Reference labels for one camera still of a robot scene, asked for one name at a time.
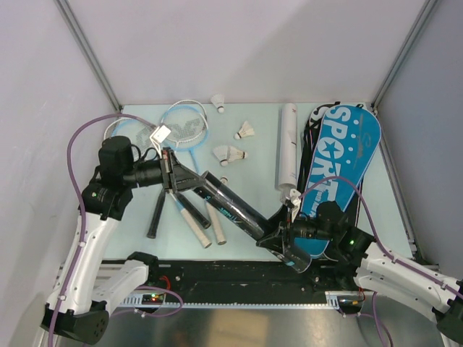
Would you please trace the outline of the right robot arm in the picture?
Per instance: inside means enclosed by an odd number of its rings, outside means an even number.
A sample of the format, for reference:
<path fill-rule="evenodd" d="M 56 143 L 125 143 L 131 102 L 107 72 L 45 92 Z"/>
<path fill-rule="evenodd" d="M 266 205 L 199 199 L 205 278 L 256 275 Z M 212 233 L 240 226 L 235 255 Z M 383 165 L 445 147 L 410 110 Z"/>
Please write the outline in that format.
<path fill-rule="evenodd" d="M 372 235 L 352 226 L 335 202 L 318 206 L 315 217 L 282 221 L 257 245 L 273 252 L 298 273 L 306 271 L 310 255 L 296 240 L 327 239 L 336 260 L 339 288 L 355 285 L 387 296 L 435 323 L 447 338 L 462 343 L 462 282 L 432 271 L 382 246 Z"/>

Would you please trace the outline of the white shuttlecock tube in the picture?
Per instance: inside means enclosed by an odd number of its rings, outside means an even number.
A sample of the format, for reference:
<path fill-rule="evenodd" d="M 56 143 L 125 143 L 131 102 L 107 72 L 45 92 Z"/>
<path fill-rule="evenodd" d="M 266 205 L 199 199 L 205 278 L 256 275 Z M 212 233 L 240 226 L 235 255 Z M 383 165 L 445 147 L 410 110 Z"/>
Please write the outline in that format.
<path fill-rule="evenodd" d="M 297 186 L 297 106 L 295 104 L 283 105 L 279 130 L 278 189 L 284 192 Z"/>

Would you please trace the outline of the black shuttlecock tube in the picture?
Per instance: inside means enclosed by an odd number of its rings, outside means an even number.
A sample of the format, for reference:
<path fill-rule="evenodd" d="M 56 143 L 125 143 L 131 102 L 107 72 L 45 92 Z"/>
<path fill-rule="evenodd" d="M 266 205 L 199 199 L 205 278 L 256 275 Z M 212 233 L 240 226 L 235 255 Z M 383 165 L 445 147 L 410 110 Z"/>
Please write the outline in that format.
<path fill-rule="evenodd" d="M 261 215 L 213 174 L 206 171 L 201 176 L 205 178 L 205 186 L 193 190 L 195 194 L 255 240 L 255 245 L 256 241 L 269 234 L 280 234 L 280 225 L 275 231 L 270 231 L 269 218 Z M 296 222 L 294 220 L 292 222 L 294 230 Z M 285 255 L 289 258 L 289 262 L 284 264 L 297 273 L 305 272 L 312 262 L 311 256 L 299 248 L 297 252 L 285 253 Z"/>

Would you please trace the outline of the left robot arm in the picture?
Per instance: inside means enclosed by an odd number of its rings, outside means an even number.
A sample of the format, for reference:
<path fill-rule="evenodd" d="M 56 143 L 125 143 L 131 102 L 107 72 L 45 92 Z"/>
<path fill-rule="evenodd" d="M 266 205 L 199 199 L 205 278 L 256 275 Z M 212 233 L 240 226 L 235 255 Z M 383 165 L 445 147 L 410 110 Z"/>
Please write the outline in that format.
<path fill-rule="evenodd" d="M 134 252 L 103 285 L 95 287 L 111 235 L 139 187 L 162 185 L 173 192 L 201 187 L 202 176 L 177 163 L 165 147 L 158 160 L 135 160 L 129 138 L 104 140 L 89 185 L 77 193 L 80 214 L 72 248 L 49 296 L 41 327 L 89 346 L 103 336 L 116 307 L 139 287 L 153 288 L 161 278 L 157 257 Z"/>

